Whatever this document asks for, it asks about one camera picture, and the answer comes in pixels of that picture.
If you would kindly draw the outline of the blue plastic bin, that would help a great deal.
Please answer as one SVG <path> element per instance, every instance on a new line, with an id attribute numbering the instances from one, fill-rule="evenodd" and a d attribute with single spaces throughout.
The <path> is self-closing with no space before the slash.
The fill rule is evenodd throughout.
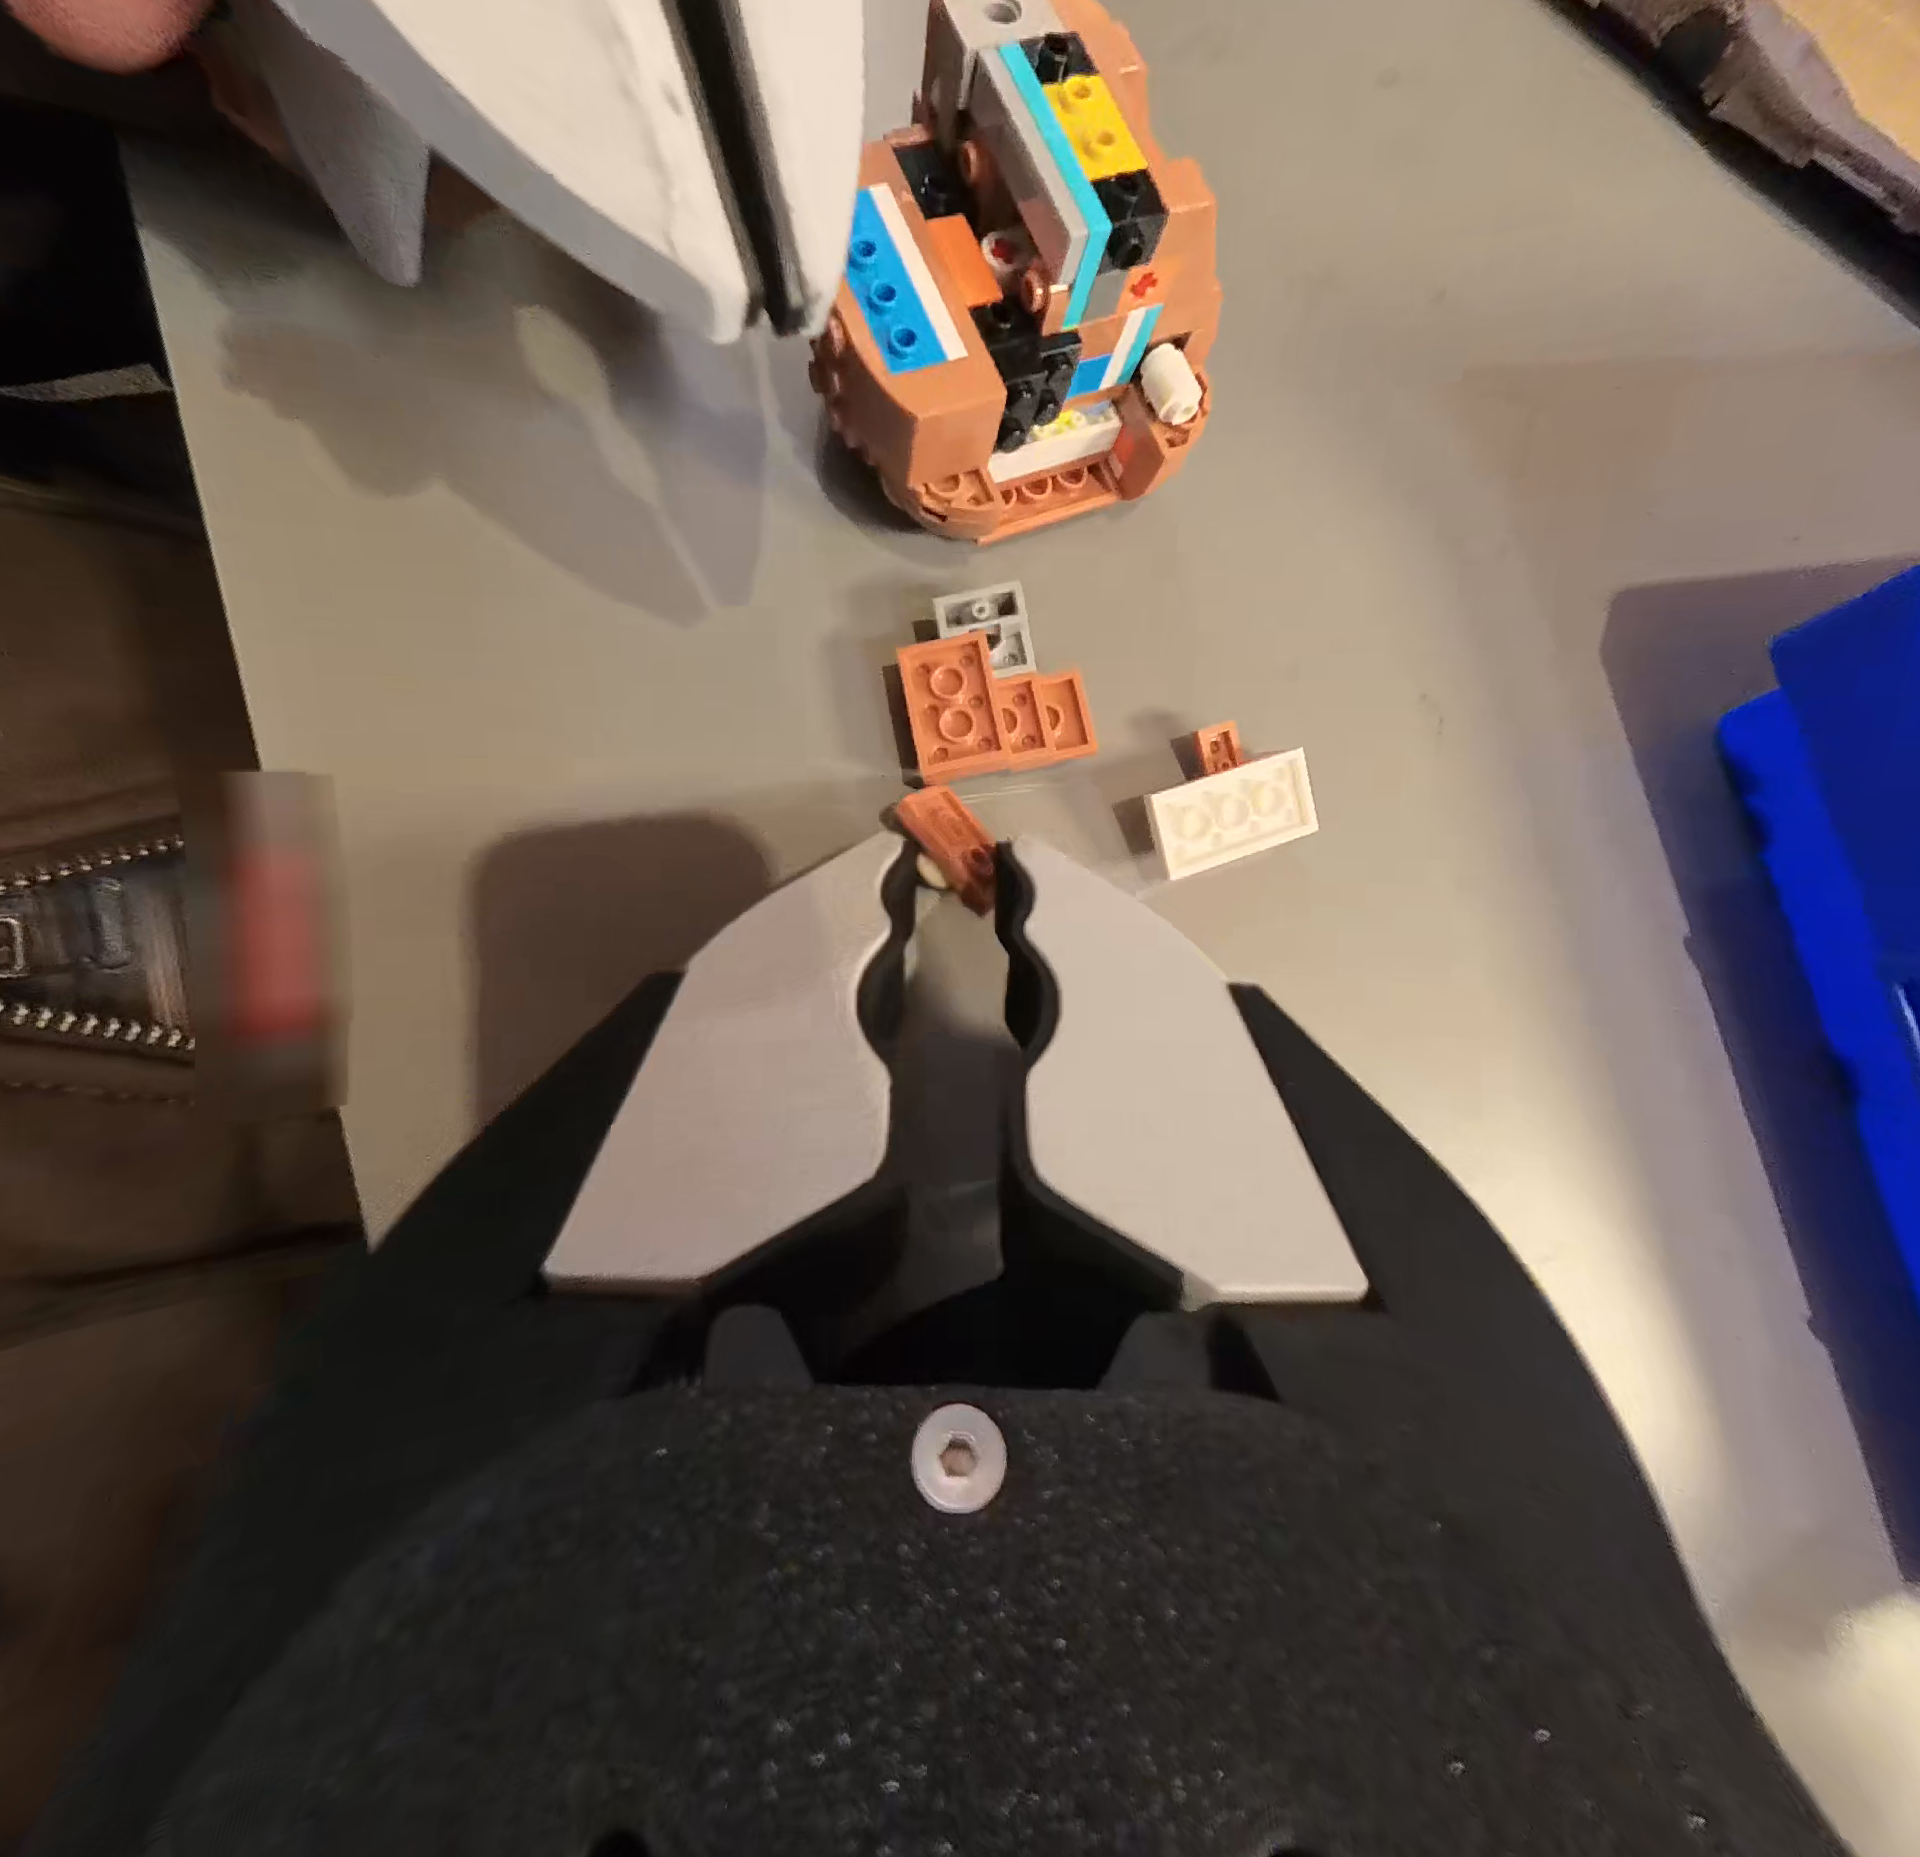
<path id="1" fill-rule="evenodd" d="M 1716 726 L 1834 1078 L 1859 1218 L 1833 1326 L 1886 1516 L 1917 1581 L 1917 570 L 1782 630 L 1774 683 Z"/>

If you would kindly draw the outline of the brown brick assembly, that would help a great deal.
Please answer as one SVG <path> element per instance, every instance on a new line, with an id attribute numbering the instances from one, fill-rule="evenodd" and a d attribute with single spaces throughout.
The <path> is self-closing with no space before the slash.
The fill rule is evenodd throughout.
<path id="1" fill-rule="evenodd" d="M 899 647 L 892 675 L 917 787 L 1067 767 L 1100 748 L 1082 673 L 1041 669 L 1017 582 L 933 598 L 933 636 Z"/>

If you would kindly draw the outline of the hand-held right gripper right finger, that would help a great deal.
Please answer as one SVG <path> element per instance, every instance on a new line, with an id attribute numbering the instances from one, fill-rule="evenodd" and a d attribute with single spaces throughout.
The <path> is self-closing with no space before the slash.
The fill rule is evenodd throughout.
<path id="1" fill-rule="evenodd" d="M 1048 841 L 1001 857 L 1014 1168 L 1076 1245 L 1184 1310 L 1368 1295 L 1225 971 Z"/>

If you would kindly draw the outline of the small brown bracket piece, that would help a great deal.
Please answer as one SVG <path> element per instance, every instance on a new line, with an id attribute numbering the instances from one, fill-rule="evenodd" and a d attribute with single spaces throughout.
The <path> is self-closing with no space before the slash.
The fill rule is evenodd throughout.
<path id="1" fill-rule="evenodd" d="M 940 890 L 980 916 L 995 912 L 996 837 L 954 789 L 924 787 L 899 797 L 893 823 Z"/>

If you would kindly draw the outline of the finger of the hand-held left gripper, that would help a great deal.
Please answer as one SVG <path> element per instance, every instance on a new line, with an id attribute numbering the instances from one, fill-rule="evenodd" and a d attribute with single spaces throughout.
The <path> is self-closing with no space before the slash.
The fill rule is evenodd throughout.
<path id="1" fill-rule="evenodd" d="M 268 0 L 529 229 L 735 343 L 756 318 L 666 0 Z"/>
<path id="2" fill-rule="evenodd" d="M 820 336 L 848 269 L 865 117 L 862 0 L 675 0 L 747 321 Z"/>

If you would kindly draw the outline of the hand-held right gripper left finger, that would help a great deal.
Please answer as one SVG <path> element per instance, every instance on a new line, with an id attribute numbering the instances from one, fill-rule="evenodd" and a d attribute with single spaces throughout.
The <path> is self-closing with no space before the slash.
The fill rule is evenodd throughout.
<path id="1" fill-rule="evenodd" d="M 830 1314 L 899 1264 L 893 1047 L 914 868 L 880 831 L 699 949 L 544 1260 L 559 1295 Z"/>

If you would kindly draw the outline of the white brick plate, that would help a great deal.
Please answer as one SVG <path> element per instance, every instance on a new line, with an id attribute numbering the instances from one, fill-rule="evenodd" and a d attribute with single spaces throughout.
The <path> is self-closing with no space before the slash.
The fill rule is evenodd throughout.
<path id="1" fill-rule="evenodd" d="M 1302 747 L 1147 792 L 1144 809 L 1166 881 L 1188 881 L 1319 834 Z"/>

